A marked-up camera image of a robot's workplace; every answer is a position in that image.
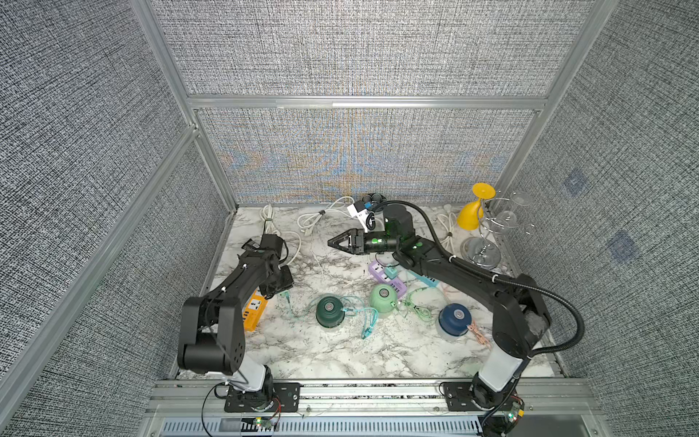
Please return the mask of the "navy blue meat grinder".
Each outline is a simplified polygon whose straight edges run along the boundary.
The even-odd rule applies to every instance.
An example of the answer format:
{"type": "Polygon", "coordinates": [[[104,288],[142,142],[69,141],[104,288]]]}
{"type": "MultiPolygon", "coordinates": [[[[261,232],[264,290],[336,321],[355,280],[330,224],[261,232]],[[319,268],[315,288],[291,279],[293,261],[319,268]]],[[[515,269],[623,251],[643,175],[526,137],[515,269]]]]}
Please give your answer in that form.
{"type": "Polygon", "coordinates": [[[471,312],[464,305],[450,303],[439,312],[436,330],[445,340],[456,340],[470,330],[472,323],[471,312]]]}

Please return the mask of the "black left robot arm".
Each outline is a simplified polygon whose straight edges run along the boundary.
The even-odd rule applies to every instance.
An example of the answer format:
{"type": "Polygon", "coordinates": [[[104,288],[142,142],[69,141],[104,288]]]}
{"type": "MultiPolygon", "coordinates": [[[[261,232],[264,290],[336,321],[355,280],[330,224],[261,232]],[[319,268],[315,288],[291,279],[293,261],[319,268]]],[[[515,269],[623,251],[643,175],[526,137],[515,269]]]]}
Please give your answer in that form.
{"type": "Polygon", "coordinates": [[[287,253],[280,236],[249,240],[233,273],[207,294],[185,301],[177,353],[180,369],[221,373],[242,393],[271,396],[271,371],[246,356],[243,311],[255,291],[269,300],[293,286],[291,270],[284,264],[287,253]]]}

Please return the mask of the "light green meat grinder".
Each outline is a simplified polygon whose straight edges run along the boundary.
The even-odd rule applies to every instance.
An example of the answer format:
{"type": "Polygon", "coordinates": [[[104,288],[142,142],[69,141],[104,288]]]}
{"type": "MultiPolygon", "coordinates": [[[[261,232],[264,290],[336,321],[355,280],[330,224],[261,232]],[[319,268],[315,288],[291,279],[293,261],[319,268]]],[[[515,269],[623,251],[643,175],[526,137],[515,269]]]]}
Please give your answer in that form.
{"type": "Polygon", "coordinates": [[[375,309],[379,318],[389,317],[398,306],[397,291],[390,284],[377,284],[371,290],[369,306],[375,309]]]}

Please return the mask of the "teal power strip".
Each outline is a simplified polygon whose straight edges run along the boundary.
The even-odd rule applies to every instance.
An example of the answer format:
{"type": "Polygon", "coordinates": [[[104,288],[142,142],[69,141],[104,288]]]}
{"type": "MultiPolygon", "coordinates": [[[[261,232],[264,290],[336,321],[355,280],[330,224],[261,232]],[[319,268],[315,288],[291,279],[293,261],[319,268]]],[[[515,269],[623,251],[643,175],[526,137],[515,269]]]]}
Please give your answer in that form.
{"type": "Polygon", "coordinates": [[[425,286],[428,288],[437,288],[440,284],[438,280],[435,280],[430,277],[425,277],[423,275],[420,275],[418,273],[415,273],[413,271],[410,271],[411,276],[413,276],[415,279],[419,280],[421,283],[423,283],[425,286]]]}

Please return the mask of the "teal usb adapter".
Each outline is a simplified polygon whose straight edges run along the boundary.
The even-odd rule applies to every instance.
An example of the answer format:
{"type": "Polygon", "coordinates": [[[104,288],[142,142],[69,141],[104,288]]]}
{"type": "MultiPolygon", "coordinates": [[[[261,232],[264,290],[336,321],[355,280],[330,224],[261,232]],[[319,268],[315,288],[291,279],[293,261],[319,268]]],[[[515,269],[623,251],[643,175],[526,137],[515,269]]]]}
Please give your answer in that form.
{"type": "Polygon", "coordinates": [[[395,280],[399,275],[399,271],[396,266],[386,266],[384,268],[384,274],[389,280],[395,280]]]}

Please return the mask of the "orange power strip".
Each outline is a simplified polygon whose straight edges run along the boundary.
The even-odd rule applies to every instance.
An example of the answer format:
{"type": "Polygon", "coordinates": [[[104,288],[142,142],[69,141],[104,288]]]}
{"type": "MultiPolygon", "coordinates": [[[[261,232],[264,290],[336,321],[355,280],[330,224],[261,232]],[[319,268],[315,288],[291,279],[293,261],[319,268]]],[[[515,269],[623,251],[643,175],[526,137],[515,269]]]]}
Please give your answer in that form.
{"type": "Polygon", "coordinates": [[[258,327],[258,323],[268,305],[268,300],[259,292],[255,291],[242,311],[243,327],[247,332],[253,332],[258,327]]]}

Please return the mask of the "purple power strip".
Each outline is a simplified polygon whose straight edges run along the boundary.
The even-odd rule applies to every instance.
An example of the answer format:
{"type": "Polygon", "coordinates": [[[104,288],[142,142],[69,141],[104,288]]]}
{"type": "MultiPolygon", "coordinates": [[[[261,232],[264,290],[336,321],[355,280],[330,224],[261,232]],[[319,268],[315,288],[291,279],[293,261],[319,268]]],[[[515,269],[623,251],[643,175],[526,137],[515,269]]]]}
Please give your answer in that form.
{"type": "Polygon", "coordinates": [[[399,275],[395,280],[389,280],[386,277],[386,275],[384,274],[385,267],[386,266],[380,264],[380,262],[378,262],[378,260],[372,261],[368,266],[368,273],[378,283],[387,284],[387,285],[390,285],[391,287],[393,287],[393,289],[396,291],[397,299],[401,300],[405,296],[405,294],[407,293],[407,286],[400,279],[399,275]]]}

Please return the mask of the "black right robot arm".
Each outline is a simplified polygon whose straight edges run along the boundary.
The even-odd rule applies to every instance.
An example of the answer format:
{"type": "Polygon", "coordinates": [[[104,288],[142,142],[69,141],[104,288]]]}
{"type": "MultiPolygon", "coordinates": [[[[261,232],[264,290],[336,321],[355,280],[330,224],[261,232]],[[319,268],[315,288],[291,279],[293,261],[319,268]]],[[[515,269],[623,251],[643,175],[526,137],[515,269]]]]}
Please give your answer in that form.
{"type": "Polygon", "coordinates": [[[442,246],[433,226],[428,228],[429,237],[419,236],[413,216],[427,214],[411,202],[385,200],[377,207],[383,215],[381,231],[348,229],[329,239],[329,247],[351,255],[389,252],[404,269],[450,285],[491,312],[495,344],[471,382],[471,399],[480,410],[494,413],[504,406],[533,357],[569,350],[584,338],[582,314],[566,298],[538,287],[524,274],[512,278],[459,258],[442,246]],[[571,313],[575,332],[561,344],[539,347],[552,325],[546,299],[571,313]]]}

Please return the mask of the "dark green meat grinder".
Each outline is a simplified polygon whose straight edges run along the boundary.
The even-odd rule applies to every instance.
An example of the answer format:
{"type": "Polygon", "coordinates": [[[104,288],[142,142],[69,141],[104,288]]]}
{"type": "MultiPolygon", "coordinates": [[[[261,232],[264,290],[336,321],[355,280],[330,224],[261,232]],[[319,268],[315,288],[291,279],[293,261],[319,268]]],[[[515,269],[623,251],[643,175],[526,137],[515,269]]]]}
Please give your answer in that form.
{"type": "Polygon", "coordinates": [[[345,319],[343,303],[334,296],[323,297],[316,306],[315,315],[316,321],[321,327],[326,329],[337,328],[345,319]]]}

